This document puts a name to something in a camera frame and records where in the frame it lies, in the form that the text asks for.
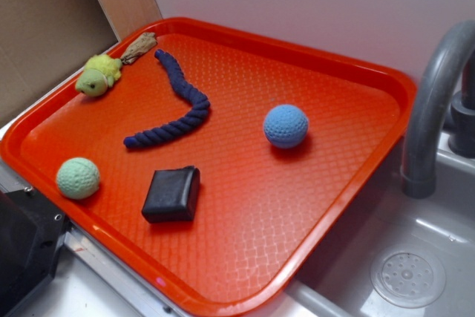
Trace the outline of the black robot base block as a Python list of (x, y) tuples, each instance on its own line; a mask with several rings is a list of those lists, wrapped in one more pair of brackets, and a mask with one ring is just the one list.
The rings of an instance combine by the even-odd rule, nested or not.
[(33, 187), (1, 193), (1, 315), (11, 316), (55, 277), (69, 220)]

